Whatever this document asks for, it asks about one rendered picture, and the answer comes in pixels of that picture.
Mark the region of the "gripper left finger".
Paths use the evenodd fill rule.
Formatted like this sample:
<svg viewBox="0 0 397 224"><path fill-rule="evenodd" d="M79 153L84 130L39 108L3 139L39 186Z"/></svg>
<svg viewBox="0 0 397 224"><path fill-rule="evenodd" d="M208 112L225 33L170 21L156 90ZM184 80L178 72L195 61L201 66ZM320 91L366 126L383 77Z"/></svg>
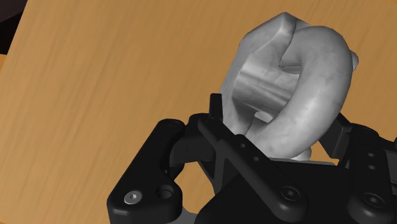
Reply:
<svg viewBox="0 0 397 224"><path fill-rule="evenodd" d="M301 223L309 200L276 163L222 122L222 97L187 123L159 121L107 199L111 224ZM198 162L214 197L197 213L183 208L175 179Z"/></svg>

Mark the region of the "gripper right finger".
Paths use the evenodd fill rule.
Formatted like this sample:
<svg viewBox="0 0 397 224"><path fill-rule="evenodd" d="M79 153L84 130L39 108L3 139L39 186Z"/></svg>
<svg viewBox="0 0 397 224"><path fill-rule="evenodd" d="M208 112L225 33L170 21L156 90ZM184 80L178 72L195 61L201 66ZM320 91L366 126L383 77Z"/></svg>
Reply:
<svg viewBox="0 0 397 224"><path fill-rule="evenodd" d="M397 161L396 143L375 130L338 114L319 142L338 167L349 171L346 210L358 224L397 224L397 171L390 174L388 156Z"/></svg>

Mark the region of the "grey knotted ring sculpture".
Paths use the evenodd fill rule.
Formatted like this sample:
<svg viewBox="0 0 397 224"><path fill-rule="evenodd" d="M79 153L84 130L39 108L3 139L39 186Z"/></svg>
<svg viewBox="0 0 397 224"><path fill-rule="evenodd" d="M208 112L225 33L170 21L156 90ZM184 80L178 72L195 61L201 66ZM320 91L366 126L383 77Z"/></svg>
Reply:
<svg viewBox="0 0 397 224"><path fill-rule="evenodd" d="M337 31L281 13L241 40L220 89L223 122L270 158L307 160L357 65Z"/></svg>

